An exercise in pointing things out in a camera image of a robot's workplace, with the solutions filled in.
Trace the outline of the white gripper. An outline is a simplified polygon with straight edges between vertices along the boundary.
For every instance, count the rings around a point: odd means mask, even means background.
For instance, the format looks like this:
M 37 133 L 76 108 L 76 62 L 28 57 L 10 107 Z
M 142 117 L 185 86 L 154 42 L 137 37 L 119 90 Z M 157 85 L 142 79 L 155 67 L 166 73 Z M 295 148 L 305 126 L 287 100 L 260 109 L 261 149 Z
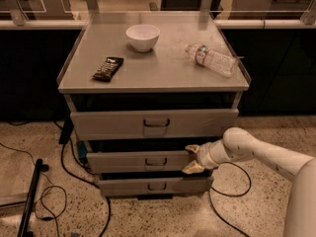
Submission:
M 197 161 L 192 161 L 182 172 L 185 174 L 202 173 L 204 169 L 211 170 L 219 166 L 215 157 L 219 153 L 219 142 L 207 142 L 201 146 L 197 144 L 187 145 L 185 149 L 197 155 Z

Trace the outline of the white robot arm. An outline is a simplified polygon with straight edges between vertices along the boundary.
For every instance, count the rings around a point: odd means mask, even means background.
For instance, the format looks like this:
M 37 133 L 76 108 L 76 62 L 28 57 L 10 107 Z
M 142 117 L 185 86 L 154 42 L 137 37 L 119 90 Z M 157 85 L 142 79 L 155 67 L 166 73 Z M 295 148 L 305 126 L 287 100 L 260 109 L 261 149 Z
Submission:
M 292 182 L 283 237 L 316 237 L 316 158 L 257 139 L 248 131 L 228 128 L 221 139 L 187 145 L 196 155 L 186 174 L 212 170 L 223 163 L 253 158 Z

